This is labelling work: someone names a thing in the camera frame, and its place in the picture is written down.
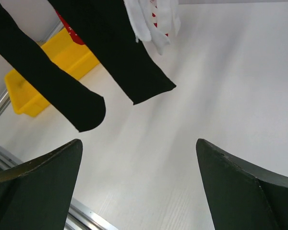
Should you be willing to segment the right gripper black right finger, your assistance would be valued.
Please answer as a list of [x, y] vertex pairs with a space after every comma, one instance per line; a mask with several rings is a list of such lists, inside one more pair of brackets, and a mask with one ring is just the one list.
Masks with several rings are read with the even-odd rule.
[[288, 230], [288, 177], [205, 139], [196, 154], [216, 230]]

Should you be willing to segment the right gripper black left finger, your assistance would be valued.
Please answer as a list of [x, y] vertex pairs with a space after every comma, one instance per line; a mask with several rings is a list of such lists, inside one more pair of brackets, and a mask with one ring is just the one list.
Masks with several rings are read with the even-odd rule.
[[62, 230], [83, 153], [74, 139], [9, 169], [0, 167], [0, 230]]

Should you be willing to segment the black sock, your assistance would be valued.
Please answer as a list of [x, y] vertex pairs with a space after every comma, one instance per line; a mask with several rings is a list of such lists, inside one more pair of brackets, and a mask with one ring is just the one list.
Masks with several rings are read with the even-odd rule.
[[137, 42], [121, 0], [49, 2], [97, 57], [134, 104], [173, 90], [176, 85]]
[[53, 63], [0, 4], [0, 55], [79, 132], [99, 126], [106, 115], [102, 96]]

